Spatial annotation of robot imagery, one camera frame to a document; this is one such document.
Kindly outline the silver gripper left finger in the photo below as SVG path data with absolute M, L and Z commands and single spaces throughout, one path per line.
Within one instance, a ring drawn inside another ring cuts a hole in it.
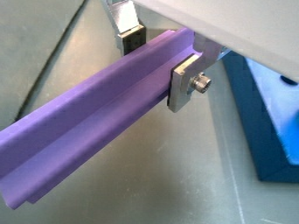
M 116 46 L 123 55 L 146 43 L 146 27 L 139 23 L 131 0 L 102 0 L 116 33 Z

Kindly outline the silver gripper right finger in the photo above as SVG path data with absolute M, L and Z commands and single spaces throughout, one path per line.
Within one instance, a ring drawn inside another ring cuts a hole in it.
M 211 78 L 204 74 L 228 53 L 230 49 L 214 40 L 194 34 L 194 53 L 174 67 L 167 100 L 168 109 L 176 113 L 191 100 L 192 92 L 204 94 L 211 86 Z

